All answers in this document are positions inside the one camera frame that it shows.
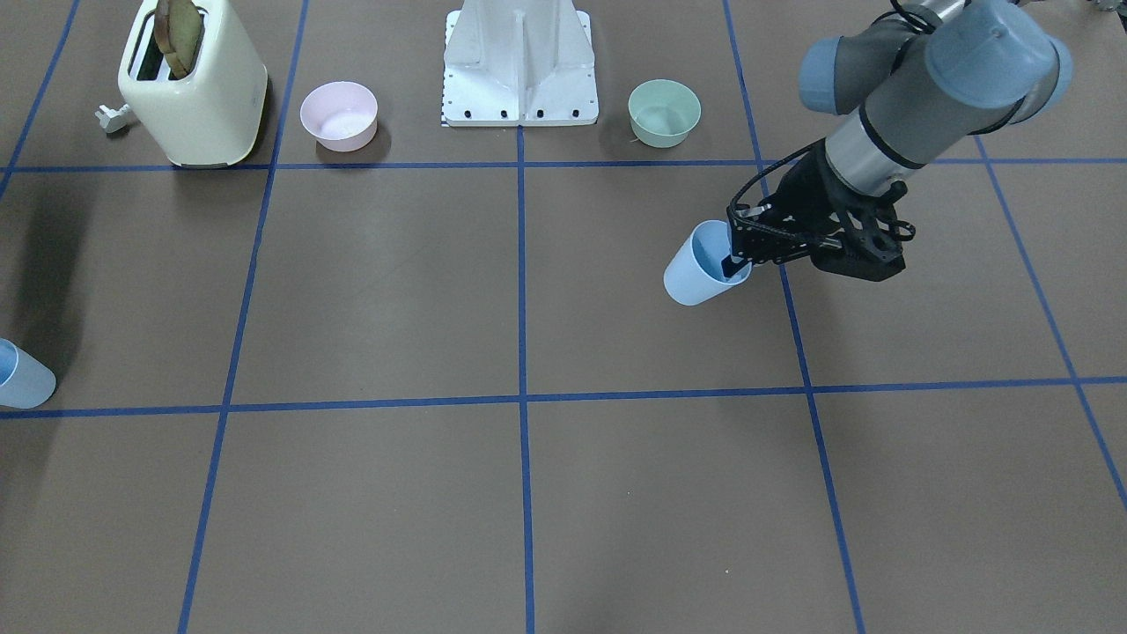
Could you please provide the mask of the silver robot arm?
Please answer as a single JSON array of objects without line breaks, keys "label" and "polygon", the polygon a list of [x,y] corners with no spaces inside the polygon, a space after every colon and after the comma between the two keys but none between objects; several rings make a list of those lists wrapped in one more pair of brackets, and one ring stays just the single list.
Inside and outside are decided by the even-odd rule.
[{"label": "silver robot arm", "polygon": [[1068,47],[1019,1],[895,1],[866,32],[817,41],[799,96],[840,124],[779,160],[786,175],[756,204],[744,200],[754,180],[733,196],[720,275],[808,258],[835,276],[897,276],[917,233],[896,212],[909,177],[967,136],[1047,111],[1073,73]]}]

